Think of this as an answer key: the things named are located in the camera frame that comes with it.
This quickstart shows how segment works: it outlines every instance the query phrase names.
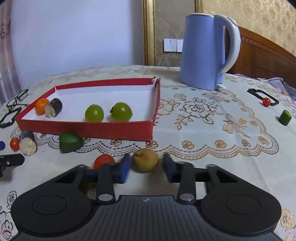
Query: white wall switch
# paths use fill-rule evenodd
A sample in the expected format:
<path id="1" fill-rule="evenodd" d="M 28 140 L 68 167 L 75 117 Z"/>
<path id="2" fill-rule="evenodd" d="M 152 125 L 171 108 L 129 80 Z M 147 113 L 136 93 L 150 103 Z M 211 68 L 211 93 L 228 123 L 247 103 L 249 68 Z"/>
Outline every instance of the white wall switch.
<path id="1" fill-rule="evenodd" d="M 163 39 L 163 51 L 170 52 L 170 39 Z"/>
<path id="2" fill-rule="evenodd" d="M 170 39 L 170 51 L 177 52 L 177 40 L 176 39 Z"/>
<path id="3" fill-rule="evenodd" d="M 183 48 L 183 40 L 177 39 L 177 52 L 182 52 L 182 48 Z"/>

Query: ribbed black surface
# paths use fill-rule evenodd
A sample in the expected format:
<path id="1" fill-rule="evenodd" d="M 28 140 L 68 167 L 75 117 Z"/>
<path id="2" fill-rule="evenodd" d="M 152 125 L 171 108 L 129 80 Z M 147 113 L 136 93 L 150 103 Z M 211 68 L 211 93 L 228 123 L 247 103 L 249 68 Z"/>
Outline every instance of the ribbed black surface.
<path id="1" fill-rule="evenodd" d="M 172 196 L 121 196 L 101 206 L 93 218 L 73 233 L 53 238 L 24 233 L 13 241 L 280 241 L 273 233 L 235 237 L 206 223 L 194 206 L 181 205 Z"/>

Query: bed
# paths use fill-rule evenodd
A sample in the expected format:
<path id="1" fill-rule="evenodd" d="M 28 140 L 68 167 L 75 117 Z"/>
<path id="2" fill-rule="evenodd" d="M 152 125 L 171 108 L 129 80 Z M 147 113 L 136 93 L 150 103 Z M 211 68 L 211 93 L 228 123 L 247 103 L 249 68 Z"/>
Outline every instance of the bed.
<path id="1" fill-rule="evenodd" d="M 239 27 L 242 47 L 230 74 L 243 74 L 252 78 L 281 77 L 296 88 L 296 57 L 274 42 Z M 229 37 L 225 38 L 226 55 Z"/>

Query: table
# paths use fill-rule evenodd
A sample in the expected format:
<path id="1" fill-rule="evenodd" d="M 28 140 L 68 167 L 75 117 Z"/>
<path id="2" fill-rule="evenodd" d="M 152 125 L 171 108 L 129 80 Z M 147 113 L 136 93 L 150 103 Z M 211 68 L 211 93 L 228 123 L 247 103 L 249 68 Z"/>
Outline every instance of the table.
<path id="1" fill-rule="evenodd" d="M 156 76 L 161 78 L 162 85 L 153 141 L 85 138 L 81 149 L 61 154 L 57 136 L 36 133 L 37 152 L 26 156 L 22 166 L 6 169 L 0 178 L 0 240 L 9 240 L 17 233 L 9 212 L 17 196 L 78 164 L 91 166 L 102 153 L 118 161 L 125 153 L 144 147 L 155 150 L 160 157 L 168 152 L 173 160 L 188 161 L 196 167 L 216 164 L 271 193 L 283 209 L 275 233 L 283 240 L 296 240 L 296 151 L 293 145 L 296 106 L 291 98 L 267 83 L 230 74 L 224 77 L 226 89 L 200 90 L 181 84 L 178 73 L 177 67 L 91 68 L 50 76 L 30 87 L 23 103 L 33 102 L 55 85 L 88 80 Z M 280 104 L 264 107 L 259 99 L 247 93 L 249 88 L 266 91 Z M 277 120 L 284 109 L 294 117 L 288 126 Z M 5 107 L 1 108 L 0 117 L 6 111 Z M 1 140 L 7 145 L 0 154 L 12 152 L 10 139 L 19 134 L 16 123 L 0 130 Z M 203 183 L 196 183 L 196 186 L 197 198 L 203 198 Z M 177 188 L 176 184 L 166 181 L 159 165 L 151 173 L 131 171 L 125 184 L 115 185 L 115 193 L 117 197 L 121 194 L 176 195 Z"/>

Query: red tomato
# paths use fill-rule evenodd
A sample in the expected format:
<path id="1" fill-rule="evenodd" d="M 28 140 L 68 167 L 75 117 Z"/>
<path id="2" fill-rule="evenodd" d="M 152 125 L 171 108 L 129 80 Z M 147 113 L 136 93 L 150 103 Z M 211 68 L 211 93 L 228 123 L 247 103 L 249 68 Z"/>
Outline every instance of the red tomato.
<path id="1" fill-rule="evenodd" d="M 14 151 L 19 150 L 19 148 L 20 148 L 19 143 L 20 143 L 20 141 L 18 138 L 16 138 L 16 137 L 12 138 L 10 141 L 10 148 Z"/>
<path id="2" fill-rule="evenodd" d="M 263 99 L 263 105 L 264 105 L 265 107 L 270 106 L 270 103 L 271 103 L 271 102 L 270 102 L 270 99 L 269 99 L 269 98 L 266 97 L 266 98 Z"/>
<path id="3" fill-rule="evenodd" d="M 101 155 L 94 161 L 94 169 L 99 168 L 102 164 L 105 164 L 105 163 L 115 163 L 115 160 L 110 155 L 107 155 L 107 154 Z"/>

